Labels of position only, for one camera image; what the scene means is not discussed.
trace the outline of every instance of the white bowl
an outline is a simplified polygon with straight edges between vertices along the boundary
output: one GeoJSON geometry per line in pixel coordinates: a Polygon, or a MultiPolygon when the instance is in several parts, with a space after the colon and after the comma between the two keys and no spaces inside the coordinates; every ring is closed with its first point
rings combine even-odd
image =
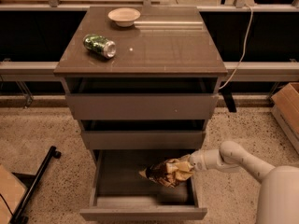
{"type": "Polygon", "coordinates": [[[121,27],[128,27],[140,17],[140,12],[132,8],[118,8],[109,12],[108,17],[121,27]]]}

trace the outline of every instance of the cardboard box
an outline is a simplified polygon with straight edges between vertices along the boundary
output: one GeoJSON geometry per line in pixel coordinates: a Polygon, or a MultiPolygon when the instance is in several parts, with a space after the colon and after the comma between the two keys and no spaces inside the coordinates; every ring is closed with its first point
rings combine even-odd
{"type": "MultiPolygon", "coordinates": [[[[12,213],[17,209],[27,188],[23,183],[0,164],[0,193],[5,198],[12,213]]],[[[0,198],[0,223],[7,224],[11,219],[11,214],[7,209],[3,199],[0,198]]]]}
{"type": "Polygon", "coordinates": [[[272,114],[299,153],[299,83],[289,83],[272,100],[272,114]]]}

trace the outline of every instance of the concrete floor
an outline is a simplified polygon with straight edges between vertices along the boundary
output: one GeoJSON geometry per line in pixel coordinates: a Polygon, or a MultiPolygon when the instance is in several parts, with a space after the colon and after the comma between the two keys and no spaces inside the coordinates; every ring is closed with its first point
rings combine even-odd
{"type": "MultiPolygon", "coordinates": [[[[0,163],[12,172],[34,174],[50,146],[55,145],[63,153],[59,160],[51,161],[26,208],[29,224],[94,224],[78,212],[88,207],[95,167],[64,97],[36,98],[27,109],[22,104],[22,99],[0,99],[0,163]]],[[[237,105],[237,113],[229,113],[219,102],[208,123],[203,149],[234,140],[276,166],[299,163],[297,152],[273,118],[269,105],[252,105],[250,101],[237,105]]],[[[203,221],[134,223],[255,223],[259,184],[244,170],[234,174],[201,172],[196,176],[196,187],[201,205],[208,208],[203,221]]]]}

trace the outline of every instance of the cabinet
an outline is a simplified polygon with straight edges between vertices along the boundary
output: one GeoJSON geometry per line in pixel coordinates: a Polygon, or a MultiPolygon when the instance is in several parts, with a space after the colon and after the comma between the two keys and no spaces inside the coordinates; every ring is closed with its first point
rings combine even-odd
{"type": "Polygon", "coordinates": [[[193,179],[168,189],[138,171],[201,147],[226,70],[194,7],[135,7],[135,26],[91,7],[54,73],[93,155],[96,173],[86,220],[202,219],[193,179]],[[82,39],[98,34],[117,46],[106,60],[82,39]]]}

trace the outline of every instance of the cabinet top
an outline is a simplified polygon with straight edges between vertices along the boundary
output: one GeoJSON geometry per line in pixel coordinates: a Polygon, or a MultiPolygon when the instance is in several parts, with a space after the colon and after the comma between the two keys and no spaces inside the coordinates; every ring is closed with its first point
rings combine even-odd
{"type": "Polygon", "coordinates": [[[134,7],[130,27],[108,17],[117,7],[90,7],[72,37],[56,76],[225,76],[220,54],[196,7],[134,7]],[[88,51],[83,38],[96,34],[116,44],[106,59],[88,51]]]}

